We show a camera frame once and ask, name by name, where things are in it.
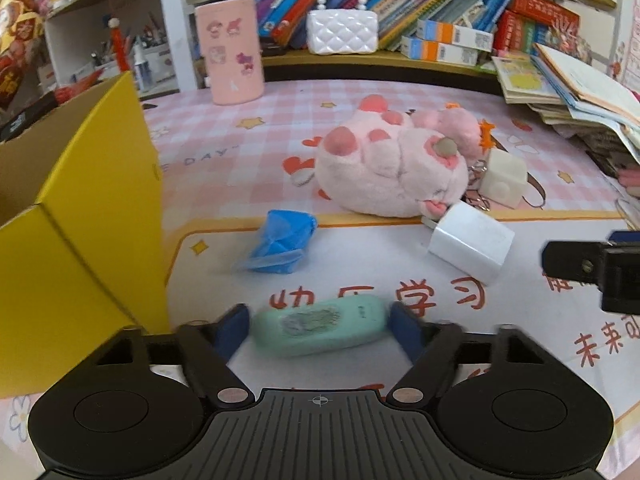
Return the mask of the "cream silicone earbud case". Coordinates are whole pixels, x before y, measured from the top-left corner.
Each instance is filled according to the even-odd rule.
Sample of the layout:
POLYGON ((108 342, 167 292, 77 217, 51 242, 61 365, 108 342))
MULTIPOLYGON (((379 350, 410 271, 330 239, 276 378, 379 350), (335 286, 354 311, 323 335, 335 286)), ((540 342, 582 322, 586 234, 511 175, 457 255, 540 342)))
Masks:
POLYGON ((493 202, 512 209, 518 208, 527 186, 526 162, 506 151, 492 148, 485 160, 478 192, 493 202))

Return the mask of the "wooden bookshelf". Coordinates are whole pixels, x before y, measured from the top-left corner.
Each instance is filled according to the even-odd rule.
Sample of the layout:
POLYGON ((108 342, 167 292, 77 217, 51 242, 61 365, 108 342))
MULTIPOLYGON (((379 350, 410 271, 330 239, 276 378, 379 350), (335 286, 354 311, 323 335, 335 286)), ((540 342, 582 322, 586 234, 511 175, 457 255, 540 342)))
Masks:
POLYGON ((613 0, 160 0, 180 90, 219 104, 270 80, 376 79, 489 91, 501 61, 589 61, 580 4, 613 0))

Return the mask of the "orange snack bag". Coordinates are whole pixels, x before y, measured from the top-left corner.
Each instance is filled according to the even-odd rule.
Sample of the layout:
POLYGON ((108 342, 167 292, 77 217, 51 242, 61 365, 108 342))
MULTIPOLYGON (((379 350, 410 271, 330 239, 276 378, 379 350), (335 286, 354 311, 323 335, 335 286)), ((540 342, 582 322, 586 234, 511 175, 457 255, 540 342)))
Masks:
POLYGON ((43 35, 36 0, 1 0, 1 113, 20 90, 43 35))

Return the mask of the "lower orange white box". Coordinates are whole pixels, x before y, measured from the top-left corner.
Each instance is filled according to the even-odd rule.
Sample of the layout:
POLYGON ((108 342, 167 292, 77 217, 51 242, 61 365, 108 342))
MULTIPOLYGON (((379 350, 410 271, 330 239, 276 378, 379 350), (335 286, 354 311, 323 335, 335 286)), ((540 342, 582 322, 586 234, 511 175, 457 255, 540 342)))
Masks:
POLYGON ((465 67, 475 66, 478 59, 478 51, 475 49, 407 36, 401 39, 400 52, 410 60, 465 67))

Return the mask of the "red dictionary book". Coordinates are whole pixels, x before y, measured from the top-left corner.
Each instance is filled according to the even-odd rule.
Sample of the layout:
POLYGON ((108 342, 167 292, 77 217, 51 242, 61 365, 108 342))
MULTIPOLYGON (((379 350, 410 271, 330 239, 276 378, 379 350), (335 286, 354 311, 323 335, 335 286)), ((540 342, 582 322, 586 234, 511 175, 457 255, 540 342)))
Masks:
POLYGON ((559 25, 578 32, 580 17, 551 0, 510 0, 508 9, 526 20, 541 25, 559 25))

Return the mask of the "orange white box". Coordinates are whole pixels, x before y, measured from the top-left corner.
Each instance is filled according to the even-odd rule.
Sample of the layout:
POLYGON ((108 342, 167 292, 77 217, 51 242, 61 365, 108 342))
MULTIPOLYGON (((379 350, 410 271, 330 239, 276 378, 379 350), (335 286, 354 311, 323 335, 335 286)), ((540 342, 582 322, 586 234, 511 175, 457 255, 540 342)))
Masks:
POLYGON ((478 51, 475 49, 407 36, 401 39, 400 52, 410 60, 465 67, 475 66, 478 59, 478 51))
POLYGON ((480 52, 490 52, 494 44, 494 35, 490 32, 431 20, 418 21, 416 36, 422 40, 453 44, 480 52))

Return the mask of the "white quilted pearl handbag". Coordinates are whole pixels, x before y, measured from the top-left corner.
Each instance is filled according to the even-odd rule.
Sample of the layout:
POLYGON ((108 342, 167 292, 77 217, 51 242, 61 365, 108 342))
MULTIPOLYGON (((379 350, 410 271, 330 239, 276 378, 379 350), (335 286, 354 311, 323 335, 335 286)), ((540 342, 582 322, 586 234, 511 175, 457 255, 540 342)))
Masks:
POLYGON ((378 14, 357 0, 352 9, 329 9, 317 0, 306 19, 307 49, 314 55, 368 55, 378 50, 378 14))

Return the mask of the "mint green eraser case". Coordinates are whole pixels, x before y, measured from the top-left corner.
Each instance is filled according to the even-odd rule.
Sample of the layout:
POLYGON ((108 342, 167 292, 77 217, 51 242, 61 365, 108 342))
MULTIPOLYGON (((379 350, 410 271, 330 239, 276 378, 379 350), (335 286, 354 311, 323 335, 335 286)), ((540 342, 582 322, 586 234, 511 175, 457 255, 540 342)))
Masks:
POLYGON ((384 337, 388 303, 373 295, 258 311, 250 322, 255 346, 270 356, 310 356, 370 344, 384 337))

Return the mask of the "pink checkered desk mat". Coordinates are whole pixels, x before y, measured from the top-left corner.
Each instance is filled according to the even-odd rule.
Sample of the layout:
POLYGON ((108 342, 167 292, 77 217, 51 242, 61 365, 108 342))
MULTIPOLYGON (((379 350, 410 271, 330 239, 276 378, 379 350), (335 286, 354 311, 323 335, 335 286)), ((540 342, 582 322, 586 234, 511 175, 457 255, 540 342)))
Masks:
POLYGON ((484 96, 127 77, 1 147, 6 479, 639 465, 639 218, 484 96))

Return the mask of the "small pink plush keychain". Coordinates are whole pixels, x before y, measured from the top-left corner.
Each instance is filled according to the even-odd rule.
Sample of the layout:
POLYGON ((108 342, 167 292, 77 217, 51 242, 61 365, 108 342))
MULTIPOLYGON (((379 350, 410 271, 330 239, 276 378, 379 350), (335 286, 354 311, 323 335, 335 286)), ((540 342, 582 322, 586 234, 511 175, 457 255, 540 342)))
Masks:
POLYGON ((416 110, 411 119, 417 127, 435 130, 453 140, 460 154, 467 159, 479 159, 494 146, 491 137, 494 126, 486 120, 478 120, 459 105, 442 110, 416 110))

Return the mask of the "large pink plush pig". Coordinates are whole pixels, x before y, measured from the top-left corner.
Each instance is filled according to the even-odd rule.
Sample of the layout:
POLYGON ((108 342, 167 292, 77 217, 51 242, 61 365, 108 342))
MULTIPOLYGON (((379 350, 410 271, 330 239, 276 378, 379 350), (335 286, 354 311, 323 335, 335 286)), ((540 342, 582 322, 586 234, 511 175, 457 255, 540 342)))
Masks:
POLYGON ((321 191, 345 209, 385 218, 438 220, 469 186, 467 159, 443 134, 370 94, 332 129, 314 156, 321 191))

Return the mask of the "yellow cardboard box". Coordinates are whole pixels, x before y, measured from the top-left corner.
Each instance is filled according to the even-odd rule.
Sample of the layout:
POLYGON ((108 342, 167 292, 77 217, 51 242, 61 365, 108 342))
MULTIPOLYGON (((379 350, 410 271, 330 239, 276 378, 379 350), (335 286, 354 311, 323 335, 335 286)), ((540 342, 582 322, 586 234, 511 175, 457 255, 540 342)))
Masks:
POLYGON ((47 390, 114 333, 168 331, 162 170, 123 74, 1 148, 1 393, 47 390))

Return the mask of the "white usb charger cube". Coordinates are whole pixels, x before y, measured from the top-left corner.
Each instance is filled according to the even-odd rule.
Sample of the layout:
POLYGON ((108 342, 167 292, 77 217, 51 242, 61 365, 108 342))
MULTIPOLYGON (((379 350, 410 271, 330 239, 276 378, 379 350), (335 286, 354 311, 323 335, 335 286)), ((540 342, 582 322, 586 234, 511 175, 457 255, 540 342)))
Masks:
POLYGON ((463 202, 438 221, 423 217, 422 223, 432 230, 431 254, 485 285, 498 278, 514 240, 512 230, 463 202))

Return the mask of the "stack of open books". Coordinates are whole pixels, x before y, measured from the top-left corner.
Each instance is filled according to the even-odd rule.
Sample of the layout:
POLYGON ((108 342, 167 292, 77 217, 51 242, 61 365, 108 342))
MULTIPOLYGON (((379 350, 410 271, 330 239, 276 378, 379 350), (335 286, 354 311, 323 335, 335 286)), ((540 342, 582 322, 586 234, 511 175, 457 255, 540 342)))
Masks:
POLYGON ((550 126, 612 133, 614 146, 639 159, 639 99, 604 73, 559 50, 535 44, 535 55, 492 59, 504 99, 523 104, 550 126))

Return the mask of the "blue wrapper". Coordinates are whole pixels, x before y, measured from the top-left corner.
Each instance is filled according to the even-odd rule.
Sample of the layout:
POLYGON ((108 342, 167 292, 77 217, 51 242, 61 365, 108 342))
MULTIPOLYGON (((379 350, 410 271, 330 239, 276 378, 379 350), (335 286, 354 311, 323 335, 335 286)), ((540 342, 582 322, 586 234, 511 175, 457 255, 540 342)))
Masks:
POLYGON ((255 239, 234 267, 256 273, 292 274, 306 257, 317 228, 318 221, 312 214, 270 210, 255 239))

